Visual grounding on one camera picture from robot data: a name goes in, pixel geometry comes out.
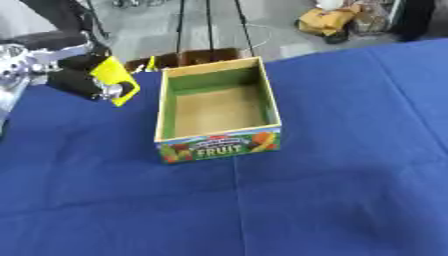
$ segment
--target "open cardboard box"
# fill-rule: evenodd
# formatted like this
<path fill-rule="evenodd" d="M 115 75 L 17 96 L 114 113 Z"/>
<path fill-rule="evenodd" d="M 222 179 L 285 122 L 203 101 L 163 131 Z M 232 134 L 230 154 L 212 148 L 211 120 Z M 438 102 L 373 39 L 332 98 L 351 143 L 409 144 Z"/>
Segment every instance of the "open cardboard box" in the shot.
<path fill-rule="evenodd" d="M 165 162 L 278 150 L 280 131 L 261 58 L 164 71 L 155 143 Z"/>
<path fill-rule="evenodd" d="M 135 72 L 140 66 L 144 67 L 144 70 L 150 69 L 161 70 L 164 68 L 184 67 L 198 64 L 205 64 L 210 62 L 211 59 L 210 50 L 191 50 L 182 52 L 180 55 L 176 53 L 168 53 L 155 57 L 153 65 L 151 65 L 151 58 L 143 58 L 138 60 L 129 61 L 126 63 L 126 70 L 130 73 Z M 237 48 L 222 48 L 215 49 L 213 52 L 213 59 L 215 61 L 227 61 L 239 59 L 239 49 Z"/>

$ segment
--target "bag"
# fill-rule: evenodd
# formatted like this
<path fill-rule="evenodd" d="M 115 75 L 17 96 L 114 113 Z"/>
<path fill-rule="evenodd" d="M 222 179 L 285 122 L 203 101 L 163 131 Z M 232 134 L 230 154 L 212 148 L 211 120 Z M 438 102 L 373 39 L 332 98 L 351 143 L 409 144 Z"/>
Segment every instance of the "bag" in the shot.
<path fill-rule="evenodd" d="M 360 11 L 358 4 L 331 12 L 315 8 L 300 17 L 299 29 L 310 34 L 331 36 L 341 32 Z"/>

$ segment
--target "gray floor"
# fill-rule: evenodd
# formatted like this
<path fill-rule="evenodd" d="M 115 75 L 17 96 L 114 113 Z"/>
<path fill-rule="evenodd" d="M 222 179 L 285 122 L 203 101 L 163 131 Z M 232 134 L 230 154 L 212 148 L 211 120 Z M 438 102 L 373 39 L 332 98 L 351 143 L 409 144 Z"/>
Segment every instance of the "gray floor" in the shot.
<path fill-rule="evenodd" d="M 169 0 L 159 7 L 117 9 L 111 0 L 96 0 L 95 5 L 106 30 L 107 42 L 123 61 L 175 51 L 179 1 Z M 316 52 L 362 47 L 392 42 L 390 36 L 351 36 L 346 43 L 331 46 L 321 38 L 301 33 L 293 26 L 301 14 L 313 7 L 312 0 L 241 0 L 250 22 L 250 33 L 257 55 L 278 60 Z M 217 47 L 243 49 L 249 56 L 244 34 L 238 25 L 234 1 L 212 0 L 215 43 Z M 187 0 L 184 49 L 208 47 L 205 0 Z"/>

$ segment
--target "table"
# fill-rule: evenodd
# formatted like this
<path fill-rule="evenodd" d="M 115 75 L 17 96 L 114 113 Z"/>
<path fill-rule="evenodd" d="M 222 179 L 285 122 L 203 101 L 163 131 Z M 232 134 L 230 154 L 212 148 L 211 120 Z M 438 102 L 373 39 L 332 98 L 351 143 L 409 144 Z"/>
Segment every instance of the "table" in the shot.
<path fill-rule="evenodd" d="M 164 165 L 160 75 L 121 109 L 31 88 L 0 145 L 2 256 L 448 254 L 447 40 L 267 64 L 282 150 Z"/>

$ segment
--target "tripod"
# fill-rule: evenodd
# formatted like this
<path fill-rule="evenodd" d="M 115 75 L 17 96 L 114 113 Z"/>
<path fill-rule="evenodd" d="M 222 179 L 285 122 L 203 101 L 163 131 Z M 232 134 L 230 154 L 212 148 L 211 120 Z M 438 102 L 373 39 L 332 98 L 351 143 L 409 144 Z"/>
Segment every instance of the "tripod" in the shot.
<path fill-rule="evenodd" d="M 180 1 L 180 12 L 179 12 L 179 24 L 177 27 L 177 44 L 176 44 L 176 53 L 179 56 L 181 51 L 181 44 L 182 44 L 182 32 L 184 28 L 184 17 L 185 17 L 185 2 L 186 0 Z M 213 22 L 212 22 L 212 14 L 211 14 L 211 3 L 210 0 L 205 0 L 206 3 L 206 9 L 207 9 L 207 27 L 208 27 L 208 40 L 209 40 L 209 47 L 210 47 L 210 61 L 215 61 L 215 45 L 213 42 Z M 249 45 L 249 49 L 251 52 L 251 55 L 255 57 L 255 51 L 254 47 L 252 45 L 252 40 L 249 35 L 249 31 L 247 29 L 247 18 L 243 13 L 243 9 L 241 7 L 240 0 L 235 0 L 235 5 L 238 11 L 238 16 L 241 22 L 241 25 L 243 26 L 244 34 L 246 36 L 247 43 Z"/>

